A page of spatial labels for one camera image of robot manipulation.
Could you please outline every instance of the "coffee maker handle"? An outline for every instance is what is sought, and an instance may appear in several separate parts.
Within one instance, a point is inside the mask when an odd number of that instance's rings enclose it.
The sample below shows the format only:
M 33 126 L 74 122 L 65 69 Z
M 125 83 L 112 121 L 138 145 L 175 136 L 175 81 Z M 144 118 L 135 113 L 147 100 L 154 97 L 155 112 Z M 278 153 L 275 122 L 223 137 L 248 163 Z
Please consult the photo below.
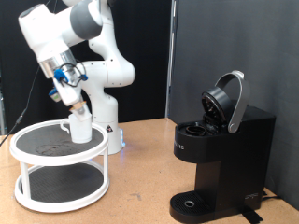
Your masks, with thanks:
M 244 112 L 249 103 L 250 85 L 245 80 L 244 74 L 240 71 L 233 71 L 231 73 L 227 73 L 223 75 L 215 85 L 216 87 L 219 87 L 220 89 L 223 90 L 223 88 L 227 85 L 227 83 L 229 83 L 234 78 L 237 78 L 240 83 L 240 94 L 235 106 L 235 111 L 228 125 L 229 133 L 235 133 L 239 128 Z

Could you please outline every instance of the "wooden table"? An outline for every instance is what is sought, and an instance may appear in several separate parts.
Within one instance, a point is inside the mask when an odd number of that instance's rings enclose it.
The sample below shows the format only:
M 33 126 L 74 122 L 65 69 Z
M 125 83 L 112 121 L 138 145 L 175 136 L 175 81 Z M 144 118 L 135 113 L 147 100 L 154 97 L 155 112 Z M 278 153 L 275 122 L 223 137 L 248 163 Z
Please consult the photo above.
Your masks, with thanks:
M 169 215 L 169 201 L 177 193 L 193 190 L 196 165 L 174 156 L 176 124 L 169 119 L 153 119 L 120 126 L 126 147 L 109 156 L 110 187 L 106 195 L 90 206 L 63 214 L 37 213 L 17 203 L 13 190 L 20 165 L 10 155 L 6 141 L 0 148 L 0 223 L 177 223 Z M 257 213 L 263 224 L 299 223 L 298 211 L 282 200 L 263 202 Z M 241 215 L 209 223 L 249 224 Z

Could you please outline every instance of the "black background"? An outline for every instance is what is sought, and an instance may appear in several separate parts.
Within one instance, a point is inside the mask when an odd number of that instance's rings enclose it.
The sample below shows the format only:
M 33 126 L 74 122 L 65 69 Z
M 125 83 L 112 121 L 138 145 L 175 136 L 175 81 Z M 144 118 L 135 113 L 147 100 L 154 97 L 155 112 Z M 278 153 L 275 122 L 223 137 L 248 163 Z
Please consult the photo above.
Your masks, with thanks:
M 3 94 L 10 130 L 26 106 L 34 75 L 38 68 L 36 56 L 28 47 L 19 26 L 19 15 L 47 0 L 16 0 L 0 2 L 0 59 Z M 55 0 L 48 7 L 54 9 Z M 56 12 L 66 5 L 58 0 Z M 109 88 L 105 92 L 119 102 L 119 122 L 164 117 L 169 50 L 171 0 L 116 1 L 112 14 L 115 36 L 121 54 L 136 70 L 135 82 L 123 88 Z M 71 48 L 81 61 L 98 61 L 87 41 Z M 28 125 L 62 119 L 69 115 L 62 102 L 54 103 L 48 96 L 52 81 L 40 71 L 34 86 L 29 109 L 18 131 Z

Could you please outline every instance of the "white tiered stand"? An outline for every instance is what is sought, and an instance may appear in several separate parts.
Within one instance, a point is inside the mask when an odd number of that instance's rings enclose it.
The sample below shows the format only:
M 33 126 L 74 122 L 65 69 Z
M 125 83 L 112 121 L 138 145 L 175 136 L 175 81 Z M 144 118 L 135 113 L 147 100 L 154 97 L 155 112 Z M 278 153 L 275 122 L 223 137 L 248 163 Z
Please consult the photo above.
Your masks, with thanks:
M 21 166 L 21 175 L 17 179 L 15 185 L 16 199 L 21 205 L 29 209 L 36 210 L 38 212 L 61 213 L 61 212 L 72 211 L 72 210 L 85 207 L 100 199 L 106 193 L 109 187 L 107 131 L 95 123 L 92 124 L 93 128 L 99 131 L 103 135 L 104 139 L 96 147 L 93 147 L 84 152 L 80 152 L 69 156 L 49 157 L 49 156 L 31 155 L 17 148 L 17 141 L 24 134 L 31 132 L 34 129 L 39 129 L 50 125 L 57 125 L 59 123 L 60 120 L 52 120 L 52 121 L 46 121 L 46 122 L 37 123 L 35 125 L 29 126 L 17 132 L 11 138 L 11 142 L 10 142 L 10 148 L 9 148 L 10 153 L 14 158 L 20 161 L 20 166 Z M 97 162 L 91 161 L 92 158 L 100 154 L 104 155 L 104 167 L 98 164 Z M 65 166 L 65 165 L 71 165 L 80 162 L 95 167 L 103 174 L 104 183 L 97 191 L 84 198 L 72 202 L 65 202 L 65 203 L 42 203 L 31 199 L 29 174 L 44 166 Z M 33 164 L 34 166 L 28 169 L 28 164 Z

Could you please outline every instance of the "coffee maker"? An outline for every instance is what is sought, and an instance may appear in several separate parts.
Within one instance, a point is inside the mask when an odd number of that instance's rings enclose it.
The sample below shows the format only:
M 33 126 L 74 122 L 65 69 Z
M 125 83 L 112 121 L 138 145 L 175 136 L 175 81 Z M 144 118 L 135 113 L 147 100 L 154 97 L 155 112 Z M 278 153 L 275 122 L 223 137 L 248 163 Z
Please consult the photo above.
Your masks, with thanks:
M 236 102 L 223 90 L 234 78 L 240 84 Z M 176 157 L 197 168 L 194 190 L 170 201 L 175 220 L 204 223 L 261 207 L 276 117 L 249 106 L 249 97 L 243 73 L 225 74 L 202 94 L 203 120 L 176 127 Z

